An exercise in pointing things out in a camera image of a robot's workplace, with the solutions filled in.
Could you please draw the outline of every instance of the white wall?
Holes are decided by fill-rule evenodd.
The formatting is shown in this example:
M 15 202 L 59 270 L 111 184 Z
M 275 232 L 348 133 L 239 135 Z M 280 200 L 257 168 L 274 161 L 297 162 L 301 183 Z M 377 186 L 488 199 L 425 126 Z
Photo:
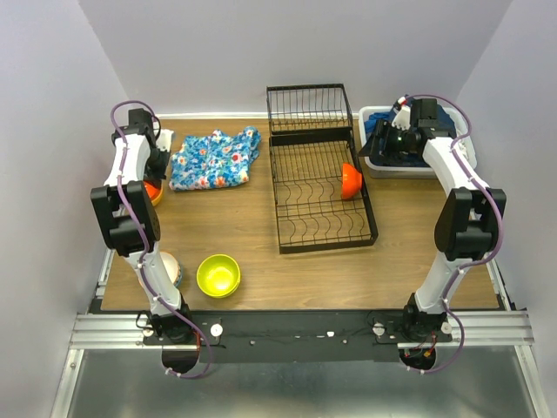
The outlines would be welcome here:
M 97 280 L 89 192 L 125 94 L 77 1 L 0 4 L 0 416 L 46 417 Z
M 344 82 L 352 108 L 456 98 L 510 0 L 79 0 L 130 97 L 266 111 L 265 87 Z
M 473 122 L 479 173 L 507 193 L 500 269 L 511 297 L 530 313 L 547 400 L 557 414 L 555 16 L 553 0 L 514 0 L 459 103 Z

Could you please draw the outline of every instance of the wooden table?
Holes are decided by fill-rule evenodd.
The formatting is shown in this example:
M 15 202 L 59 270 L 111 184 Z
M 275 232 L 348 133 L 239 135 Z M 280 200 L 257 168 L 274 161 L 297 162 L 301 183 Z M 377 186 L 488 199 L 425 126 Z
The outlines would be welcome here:
M 263 139 L 261 155 L 245 185 L 195 192 L 173 192 L 164 186 L 163 200 L 156 208 L 162 229 L 160 248 L 184 265 L 179 289 L 190 308 L 398 308 L 427 276 L 436 252 L 433 229 L 445 202 L 437 180 L 371 179 L 366 175 L 379 229 L 373 246 L 280 255 L 266 119 L 165 120 L 163 125 L 177 133 L 174 152 L 186 134 L 208 135 L 215 128 L 235 134 L 254 125 Z M 234 257 L 242 272 L 236 293 L 222 300 L 205 296 L 196 284 L 199 264 L 214 253 Z M 498 306 L 484 266 L 468 273 L 452 305 Z M 135 273 L 116 255 L 102 308 L 148 307 Z

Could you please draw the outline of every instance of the yellow bowl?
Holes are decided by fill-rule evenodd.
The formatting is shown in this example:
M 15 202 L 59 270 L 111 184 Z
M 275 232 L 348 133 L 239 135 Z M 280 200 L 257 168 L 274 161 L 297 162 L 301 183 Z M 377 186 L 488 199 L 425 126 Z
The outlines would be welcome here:
M 215 254 L 203 260 L 198 268 L 198 286 L 212 298 L 225 298 L 240 285 L 240 267 L 235 259 Z

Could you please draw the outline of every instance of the wire rack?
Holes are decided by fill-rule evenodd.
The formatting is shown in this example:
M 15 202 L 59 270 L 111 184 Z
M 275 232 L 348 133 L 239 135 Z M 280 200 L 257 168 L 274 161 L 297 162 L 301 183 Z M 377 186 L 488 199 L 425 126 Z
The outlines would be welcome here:
M 349 141 L 316 139 L 272 138 L 280 252 L 372 245 L 378 234 L 365 187 L 353 199 L 340 198 L 342 165 L 354 165 Z
M 271 135 L 352 129 L 352 111 L 342 84 L 267 87 Z

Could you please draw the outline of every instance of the floral cloth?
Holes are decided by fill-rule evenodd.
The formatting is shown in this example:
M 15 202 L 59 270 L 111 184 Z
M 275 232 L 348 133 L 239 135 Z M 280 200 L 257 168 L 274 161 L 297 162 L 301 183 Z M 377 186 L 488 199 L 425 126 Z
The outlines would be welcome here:
M 241 185 L 250 179 L 250 165 L 259 155 L 261 134 L 253 126 L 235 137 L 220 130 L 208 137 L 187 136 L 172 155 L 172 190 L 214 189 Z

